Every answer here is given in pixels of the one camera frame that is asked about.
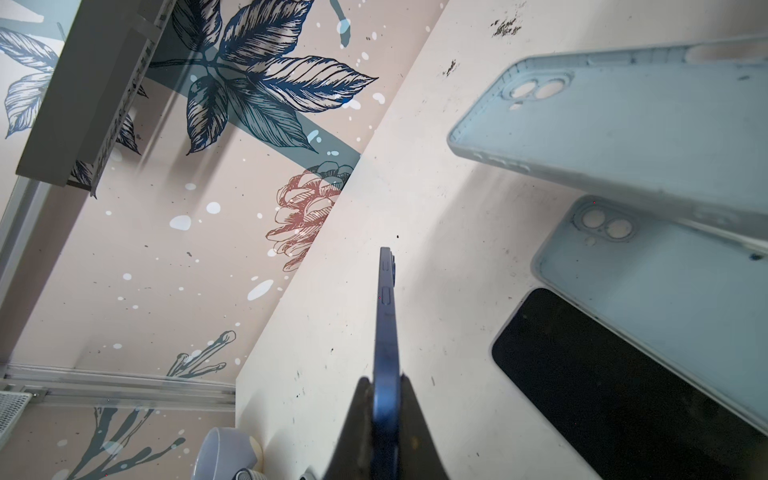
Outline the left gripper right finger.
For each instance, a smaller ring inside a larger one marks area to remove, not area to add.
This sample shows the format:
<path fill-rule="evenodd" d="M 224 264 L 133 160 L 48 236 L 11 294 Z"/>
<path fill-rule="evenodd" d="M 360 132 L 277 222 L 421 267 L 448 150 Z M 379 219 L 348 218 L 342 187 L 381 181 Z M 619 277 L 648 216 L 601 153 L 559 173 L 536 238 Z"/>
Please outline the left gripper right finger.
<path fill-rule="evenodd" d="M 406 375 L 402 375 L 400 380 L 398 478 L 448 480 L 412 383 Z"/>

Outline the light blue phone case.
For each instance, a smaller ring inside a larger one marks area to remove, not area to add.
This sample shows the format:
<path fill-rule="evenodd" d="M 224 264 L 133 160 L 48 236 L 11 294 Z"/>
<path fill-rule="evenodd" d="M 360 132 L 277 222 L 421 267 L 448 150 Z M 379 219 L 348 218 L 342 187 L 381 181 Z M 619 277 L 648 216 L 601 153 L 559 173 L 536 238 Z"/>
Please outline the light blue phone case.
<path fill-rule="evenodd" d="M 531 268 L 585 314 L 766 430 L 765 253 L 584 196 Z"/>

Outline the black phone from case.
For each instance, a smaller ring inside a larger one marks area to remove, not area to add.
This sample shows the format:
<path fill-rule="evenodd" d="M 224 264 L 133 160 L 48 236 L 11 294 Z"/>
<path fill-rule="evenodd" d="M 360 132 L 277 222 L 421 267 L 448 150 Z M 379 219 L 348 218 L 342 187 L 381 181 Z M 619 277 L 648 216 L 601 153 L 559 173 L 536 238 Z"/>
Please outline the black phone from case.
<path fill-rule="evenodd" d="M 497 366 L 604 479 L 764 479 L 767 438 L 550 290 L 491 347 Z"/>

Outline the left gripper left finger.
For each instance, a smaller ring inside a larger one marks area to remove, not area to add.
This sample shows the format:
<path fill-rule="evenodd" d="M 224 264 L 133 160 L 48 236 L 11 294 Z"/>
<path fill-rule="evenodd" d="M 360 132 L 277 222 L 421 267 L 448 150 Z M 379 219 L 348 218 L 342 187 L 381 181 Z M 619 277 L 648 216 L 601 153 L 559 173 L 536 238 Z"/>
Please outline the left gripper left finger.
<path fill-rule="evenodd" d="M 369 480 L 373 454 L 373 386 L 367 377 L 356 385 L 325 480 Z"/>

